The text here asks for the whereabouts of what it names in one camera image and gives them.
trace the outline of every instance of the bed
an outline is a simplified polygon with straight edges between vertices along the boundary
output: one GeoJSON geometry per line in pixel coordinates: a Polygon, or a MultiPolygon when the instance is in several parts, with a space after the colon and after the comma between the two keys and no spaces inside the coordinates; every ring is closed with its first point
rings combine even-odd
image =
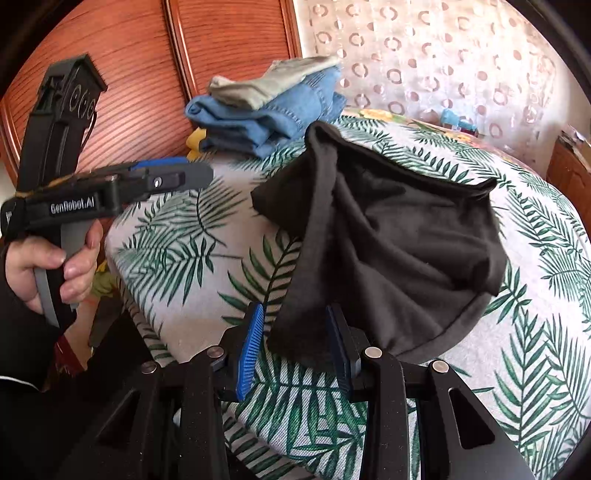
{"type": "MultiPolygon", "coordinates": [[[[346,111],[343,136],[421,174],[460,183],[495,178],[491,203],[509,258],[499,296],[442,355],[514,441],[536,478],[550,479],[591,418],[591,246],[553,186],[513,158],[382,111],[346,111]]],[[[189,360],[241,321],[249,301],[270,330],[297,263],[299,241],[252,209],[249,192],[304,150],[265,159],[206,154],[202,192],[131,205],[111,228],[109,266],[134,322],[162,366],[189,360]]],[[[343,401],[335,379],[261,352],[246,402],[225,404],[228,446],[259,477],[356,479],[367,410],[343,401]]],[[[420,477],[408,403],[411,479],[420,477]]]]}

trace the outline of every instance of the leaf print fabric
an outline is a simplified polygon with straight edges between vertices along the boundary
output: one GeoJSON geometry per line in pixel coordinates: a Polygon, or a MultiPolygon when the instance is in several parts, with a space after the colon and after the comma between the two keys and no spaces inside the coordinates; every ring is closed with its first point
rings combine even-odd
{"type": "MultiPolygon", "coordinates": [[[[591,419],[591,247],[578,214],[553,186],[472,140],[418,122],[343,115],[343,136],[423,175],[478,183],[509,257],[502,291],[442,358],[504,428],[538,480],[550,480],[591,419]]],[[[300,241],[252,209],[250,191],[304,150],[265,158],[208,155],[202,192],[131,205],[108,235],[108,260],[154,358],[187,361],[242,321],[250,301],[272,328],[300,241]]],[[[408,400],[411,479],[420,478],[415,405],[408,400]]],[[[261,350],[245,402],[223,406],[226,443],[266,480],[356,479],[366,404],[336,380],[261,350]]]]}

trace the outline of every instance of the silver rivet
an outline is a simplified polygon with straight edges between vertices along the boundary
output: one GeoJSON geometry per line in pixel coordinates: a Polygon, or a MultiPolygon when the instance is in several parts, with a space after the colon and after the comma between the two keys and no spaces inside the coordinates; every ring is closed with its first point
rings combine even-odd
{"type": "Polygon", "coordinates": [[[219,345],[214,345],[207,349],[207,356],[209,358],[220,358],[223,354],[223,348],[219,345]]]}
{"type": "Polygon", "coordinates": [[[369,346],[365,349],[365,356],[370,358],[380,358],[382,356],[382,351],[376,346],[369,346]]]}
{"type": "Polygon", "coordinates": [[[440,374],[446,374],[449,372],[449,365],[443,360],[435,360],[432,364],[433,369],[440,374]]]}
{"type": "Polygon", "coordinates": [[[158,365],[156,364],[156,362],[154,362],[153,360],[150,360],[149,362],[144,362],[142,364],[142,373],[143,374],[153,374],[157,368],[158,368],[158,365]]]}

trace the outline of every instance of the dark gray cloth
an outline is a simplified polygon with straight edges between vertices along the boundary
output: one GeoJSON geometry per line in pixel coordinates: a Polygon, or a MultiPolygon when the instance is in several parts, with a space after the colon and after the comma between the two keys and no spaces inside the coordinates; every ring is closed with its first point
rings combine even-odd
{"type": "Polygon", "coordinates": [[[314,122],[306,151],[252,191],[254,208],[303,238],[269,349],[332,370],[324,308],[400,360],[421,363],[474,327],[506,254],[489,193],[425,177],[314,122]]]}

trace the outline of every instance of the person's left hand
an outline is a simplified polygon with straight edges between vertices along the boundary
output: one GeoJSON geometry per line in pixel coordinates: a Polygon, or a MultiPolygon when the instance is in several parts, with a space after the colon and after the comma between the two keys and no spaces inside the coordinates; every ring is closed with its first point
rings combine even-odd
{"type": "MultiPolygon", "coordinates": [[[[64,303],[80,303],[90,293],[102,238],[103,227],[95,220],[86,234],[85,245],[64,264],[65,282],[60,287],[64,303]]],[[[65,257],[66,253],[61,248],[38,236],[10,243],[5,270],[8,286],[27,307],[43,314],[33,269],[58,268],[64,263],[65,257]]]]}

